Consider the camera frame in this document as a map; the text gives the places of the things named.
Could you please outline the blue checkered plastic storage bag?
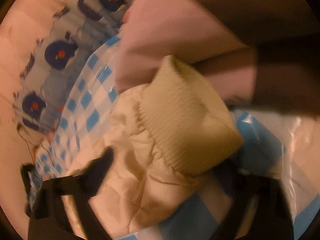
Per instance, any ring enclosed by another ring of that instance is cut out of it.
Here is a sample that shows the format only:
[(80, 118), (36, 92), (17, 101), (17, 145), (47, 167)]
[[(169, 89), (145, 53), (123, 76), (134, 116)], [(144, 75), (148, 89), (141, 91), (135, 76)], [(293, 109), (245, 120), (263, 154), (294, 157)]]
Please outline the blue checkered plastic storage bag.
[[(49, 193), (43, 182), (50, 176), (65, 176), (80, 164), (82, 151), (92, 146), (109, 129), (109, 117), (116, 99), (114, 58), (119, 38), (102, 45), (85, 64), (71, 90), (53, 142), (39, 151), (29, 173), (30, 215), (45, 215)], [(311, 164), (311, 149), (319, 149), (319, 121), (253, 109), (235, 108), (232, 116), (244, 138), (239, 165), (258, 175), (279, 176), (290, 204), (295, 239), (319, 238), (319, 193), (316, 181), (297, 165), (302, 157)], [(116, 239), (208, 239), (226, 213), (232, 195), (231, 180), (217, 171), (211, 182), (193, 194), (166, 220)]]

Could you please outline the cream quilted puffer jacket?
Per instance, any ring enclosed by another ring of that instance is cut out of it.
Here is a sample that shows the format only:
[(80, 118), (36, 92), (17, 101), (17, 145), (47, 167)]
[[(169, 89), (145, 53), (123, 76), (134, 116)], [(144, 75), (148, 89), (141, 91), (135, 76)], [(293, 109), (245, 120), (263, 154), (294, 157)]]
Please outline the cream quilted puffer jacket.
[(167, 56), (151, 83), (120, 94), (108, 130), (76, 155), (69, 172), (107, 147), (112, 165), (89, 204), (111, 237), (168, 218), (243, 139), (217, 92), (193, 67)]

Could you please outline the whale print bed sheet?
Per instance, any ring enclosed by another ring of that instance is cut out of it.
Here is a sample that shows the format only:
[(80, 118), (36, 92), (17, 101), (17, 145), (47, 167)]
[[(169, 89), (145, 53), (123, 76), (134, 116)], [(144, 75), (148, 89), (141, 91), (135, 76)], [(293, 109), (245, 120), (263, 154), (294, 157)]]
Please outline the whale print bed sheet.
[(91, 54), (116, 36), (132, 0), (64, 0), (50, 35), (37, 42), (20, 74), (14, 109), (18, 123), (56, 130), (74, 83)]

